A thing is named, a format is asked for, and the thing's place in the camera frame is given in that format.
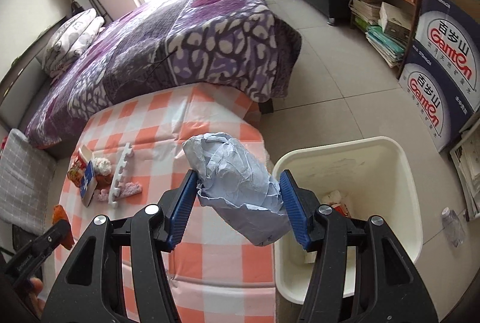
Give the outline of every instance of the checkered tablecloth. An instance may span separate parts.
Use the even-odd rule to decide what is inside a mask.
[[[132,216],[145,205],[157,203],[166,190],[177,188],[190,168],[182,143],[191,136],[226,132],[266,161],[262,136],[252,125],[255,121],[259,121],[258,105],[245,94],[209,84],[148,94],[97,113],[77,148],[86,145],[96,157],[116,164],[125,143],[132,143],[131,181],[142,184],[143,193],[121,200],[117,209],[97,201],[86,208],[78,188],[66,179],[60,203],[75,240],[96,215],[106,214],[112,220]],[[57,273],[68,254],[65,249],[55,251]],[[122,258],[128,314],[138,320],[128,248],[123,249]],[[196,201],[182,243],[163,258],[184,323],[274,322],[272,247],[251,245],[213,209],[202,208]]]

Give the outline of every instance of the crumpled white tissue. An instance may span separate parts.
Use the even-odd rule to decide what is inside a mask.
[[[207,133],[183,143],[198,173],[198,199],[255,246],[267,246],[290,229],[280,185],[265,165],[229,134]]]

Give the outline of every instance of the purple blanket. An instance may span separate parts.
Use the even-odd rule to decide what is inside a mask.
[[[52,87],[26,136],[47,148],[79,137],[102,109],[195,82],[256,102],[285,97],[301,43],[264,0],[146,3],[105,29]]]

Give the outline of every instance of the plastic bottle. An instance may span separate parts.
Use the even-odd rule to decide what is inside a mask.
[[[442,224],[447,239],[454,247],[458,247],[465,240],[465,231],[454,210],[445,208],[442,212]]]

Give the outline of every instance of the cream plastic bin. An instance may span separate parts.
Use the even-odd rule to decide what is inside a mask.
[[[283,156],[273,176],[289,169],[300,188],[318,199],[333,190],[347,194],[352,216],[368,220],[380,215],[415,263],[423,245],[417,192],[403,149],[387,137],[299,149]],[[304,252],[292,231],[274,245],[275,282],[288,301],[303,304],[313,264],[304,263]],[[349,248],[344,297],[355,291],[355,250]]]

